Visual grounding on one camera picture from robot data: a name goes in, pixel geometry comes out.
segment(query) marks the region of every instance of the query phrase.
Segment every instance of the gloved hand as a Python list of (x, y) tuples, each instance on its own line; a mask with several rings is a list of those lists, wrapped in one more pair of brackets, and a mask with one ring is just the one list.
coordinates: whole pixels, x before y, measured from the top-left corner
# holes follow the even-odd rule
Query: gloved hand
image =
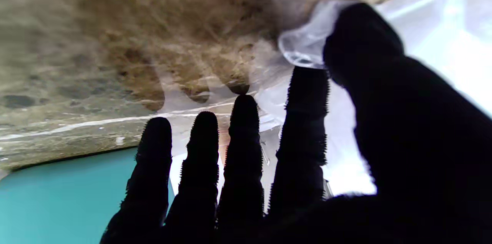
[[(294, 69), (267, 223), (274, 224), (322, 198), (327, 87), (324, 70)], [(260, 233), (264, 223), (262, 151), (257, 105), (251, 96), (236, 99), (229, 134), (217, 212), (218, 124), (213, 113), (204, 111), (191, 129), (179, 193), (165, 218), (171, 125), (165, 118), (151, 119), (138, 146), (126, 198), (101, 243), (231, 242)]]

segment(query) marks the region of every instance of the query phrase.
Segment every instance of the turquoise water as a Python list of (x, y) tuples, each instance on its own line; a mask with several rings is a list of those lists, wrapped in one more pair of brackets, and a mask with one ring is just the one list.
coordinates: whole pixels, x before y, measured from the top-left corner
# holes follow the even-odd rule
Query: turquoise water
[(125, 197), (135, 153), (131, 148), (8, 175), (0, 181), (0, 243), (99, 243)]

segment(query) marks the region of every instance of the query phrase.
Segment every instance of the white plastic bag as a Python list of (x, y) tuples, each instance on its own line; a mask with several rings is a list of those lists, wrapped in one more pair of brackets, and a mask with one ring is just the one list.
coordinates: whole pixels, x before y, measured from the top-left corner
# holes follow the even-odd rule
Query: white plastic bag
[[(284, 57), (298, 66), (324, 68), (325, 39), (331, 34), (339, 11), (353, 3), (321, 1), (308, 24), (279, 37), (278, 45)], [(464, 6), (464, 0), (391, 0), (375, 9), (399, 34), (407, 55), (420, 59), (453, 84), (455, 69), (450, 68), (454, 61), (450, 51), (464, 29)], [(290, 75), (268, 80), (255, 96), (260, 108), (278, 124), (285, 121)], [(353, 135), (355, 108), (346, 90), (333, 82), (329, 111), (325, 118), (328, 164), (323, 167), (323, 176), (330, 182), (333, 194), (376, 192)]]

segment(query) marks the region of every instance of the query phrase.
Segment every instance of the fingertip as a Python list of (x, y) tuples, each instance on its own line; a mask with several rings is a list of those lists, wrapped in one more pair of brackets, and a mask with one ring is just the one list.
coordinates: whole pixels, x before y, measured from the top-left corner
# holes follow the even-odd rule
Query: fingertip
[(172, 147), (171, 124), (167, 118), (150, 119), (142, 133), (138, 145), (137, 158), (141, 156), (152, 158), (170, 158)]
[(259, 132), (258, 106), (251, 95), (239, 95), (234, 102), (229, 132), (240, 130), (258, 134)]

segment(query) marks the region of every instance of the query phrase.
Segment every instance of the rock surface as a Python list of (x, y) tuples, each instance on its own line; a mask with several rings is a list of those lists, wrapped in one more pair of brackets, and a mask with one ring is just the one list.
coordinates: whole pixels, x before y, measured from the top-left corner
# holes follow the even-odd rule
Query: rock surface
[(227, 131), (236, 94), (290, 71), (274, 40), (316, 0), (288, 1), (0, 0), (0, 169), (135, 146), (156, 115), (174, 154), (201, 110)]

